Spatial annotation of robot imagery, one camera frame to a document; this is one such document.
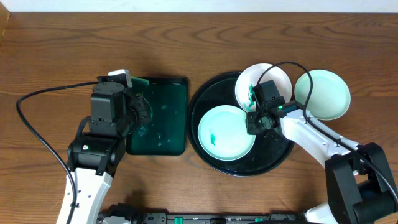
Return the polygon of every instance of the green clip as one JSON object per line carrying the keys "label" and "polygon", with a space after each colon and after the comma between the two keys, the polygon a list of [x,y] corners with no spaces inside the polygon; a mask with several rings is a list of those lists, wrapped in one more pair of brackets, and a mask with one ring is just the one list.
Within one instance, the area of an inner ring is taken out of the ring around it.
{"label": "green clip", "polygon": [[175,217],[174,224],[182,224],[182,217]]}

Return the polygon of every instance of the white background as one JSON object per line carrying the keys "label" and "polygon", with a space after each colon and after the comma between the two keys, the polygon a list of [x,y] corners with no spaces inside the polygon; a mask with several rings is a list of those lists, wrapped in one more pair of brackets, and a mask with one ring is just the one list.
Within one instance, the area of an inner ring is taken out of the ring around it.
{"label": "white background", "polygon": [[398,12],[398,0],[0,0],[10,12]]}

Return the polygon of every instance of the round black tray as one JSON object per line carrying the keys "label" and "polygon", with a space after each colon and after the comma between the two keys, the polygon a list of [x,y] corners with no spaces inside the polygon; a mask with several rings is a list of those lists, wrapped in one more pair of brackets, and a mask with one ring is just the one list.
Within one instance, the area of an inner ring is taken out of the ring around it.
{"label": "round black tray", "polygon": [[221,105],[240,108],[234,94],[235,83],[240,74],[241,72],[229,72],[218,75],[199,88],[188,106],[187,132],[197,154],[216,170],[235,176],[259,175],[272,170],[285,160],[294,142],[270,131],[264,137],[256,136],[252,149],[242,158],[221,161],[207,154],[198,139],[199,122],[207,111]]}

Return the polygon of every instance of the wooden table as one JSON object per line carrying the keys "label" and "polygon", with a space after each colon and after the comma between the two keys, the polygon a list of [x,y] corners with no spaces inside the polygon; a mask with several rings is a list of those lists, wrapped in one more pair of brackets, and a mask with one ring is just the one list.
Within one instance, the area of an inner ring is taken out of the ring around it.
{"label": "wooden table", "polygon": [[[55,223],[65,191],[61,166],[16,113],[22,95],[125,68],[138,77],[188,77],[191,97],[219,73],[284,60],[344,79],[350,109],[326,124],[380,144],[398,180],[398,15],[13,13],[0,44],[0,222]],[[303,74],[283,69],[293,84]],[[90,93],[90,86],[62,90],[22,105],[64,160],[90,114]],[[299,146],[271,172],[238,178],[206,165],[187,141],[182,156],[124,156],[102,208],[124,202],[142,211],[258,214],[326,200],[324,170]]]}

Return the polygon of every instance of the cable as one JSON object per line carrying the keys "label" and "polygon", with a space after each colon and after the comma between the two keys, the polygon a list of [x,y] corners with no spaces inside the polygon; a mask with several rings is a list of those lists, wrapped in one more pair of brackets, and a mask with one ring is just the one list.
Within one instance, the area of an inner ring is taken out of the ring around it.
{"label": "cable", "polygon": [[54,155],[54,157],[59,161],[59,163],[61,164],[62,168],[65,170],[65,172],[67,173],[67,176],[69,178],[70,181],[70,185],[72,186],[72,205],[70,207],[70,212],[69,212],[69,216],[68,216],[68,220],[67,220],[67,224],[69,224],[72,220],[72,216],[73,216],[73,212],[75,211],[75,205],[76,205],[76,199],[77,199],[77,191],[76,191],[76,184],[73,181],[72,175],[70,173],[69,168],[67,167],[67,165],[64,163],[64,161],[62,160],[62,158],[58,155],[58,153],[54,150],[54,148],[32,127],[32,125],[30,125],[30,123],[26,120],[24,114],[21,111],[21,103],[22,101],[24,101],[25,99],[34,96],[34,95],[38,95],[40,93],[46,93],[46,92],[50,92],[50,91],[55,91],[55,90],[64,90],[64,89],[68,89],[68,88],[75,88],[75,87],[79,87],[79,86],[85,86],[85,85],[94,85],[97,84],[98,82],[86,82],[86,83],[79,83],[79,84],[74,84],[74,85],[67,85],[67,86],[60,86],[60,87],[54,87],[54,88],[48,88],[45,90],[39,90],[39,91],[35,91],[33,93],[29,93],[21,98],[19,98],[19,100],[17,101],[17,111],[18,111],[18,115],[21,118],[22,122],[26,125],[26,127],[29,129],[29,131],[31,131],[33,133],[33,135],[41,142],[43,143],[43,145],[45,147],[47,147],[47,149],[50,150],[50,152]]}
{"label": "cable", "polygon": [[261,74],[259,80],[257,81],[257,85],[256,85],[256,86],[258,86],[258,84],[260,84],[261,78],[262,78],[269,70],[273,69],[274,67],[277,67],[277,66],[279,66],[279,65],[284,65],[284,64],[296,65],[296,66],[302,68],[302,69],[304,70],[304,72],[308,75],[309,79],[310,79],[310,90],[308,91],[308,96],[307,96],[307,99],[305,100],[304,107],[303,107],[303,116],[304,116],[305,121],[308,122],[309,124],[311,124],[311,126],[312,126],[313,128],[315,128],[317,131],[319,131],[320,133],[322,133],[322,134],[325,135],[326,137],[328,137],[328,138],[330,138],[331,140],[333,140],[334,142],[336,142],[337,145],[343,146],[344,148],[346,148],[347,150],[349,150],[353,155],[355,155],[356,157],[358,157],[359,159],[361,159],[370,169],[372,169],[372,170],[376,173],[376,175],[378,175],[378,176],[382,179],[382,181],[386,184],[388,190],[390,191],[390,193],[391,193],[391,195],[392,195],[392,198],[394,199],[394,203],[395,203],[395,207],[396,207],[395,211],[396,211],[397,208],[398,208],[398,196],[397,196],[397,194],[396,194],[394,188],[392,188],[392,185],[388,182],[388,180],[387,180],[386,177],[381,173],[381,171],[380,171],[371,161],[369,161],[367,158],[365,158],[365,157],[364,157],[363,155],[361,155],[359,152],[357,152],[356,150],[354,150],[354,149],[352,149],[351,147],[347,146],[346,144],[342,143],[342,142],[341,142],[341,139],[336,139],[336,138],[334,138],[333,136],[331,136],[330,134],[328,134],[327,132],[325,132],[324,130],[322,130],[321,128],[319,128],[319,127],[318,127],[316,124],[314,124],[314,123],[311,121],[311,119],[307,116],[307,113],[306,113],[306,111],[307,111],[307,105],[308,105],[308,102],[310,101],[310,97],[311,97],[311,94],[312,94],[313,81],[312,81],[312,77],[311,77],[310,72],[309,72],[304,66],[302,66],[301,64],[296,63],[296,62],[279,62],[279,63],[277,63],[277,64],[275,64],[275,65],[269,67],[267,70],[265,70],[265,71]]}

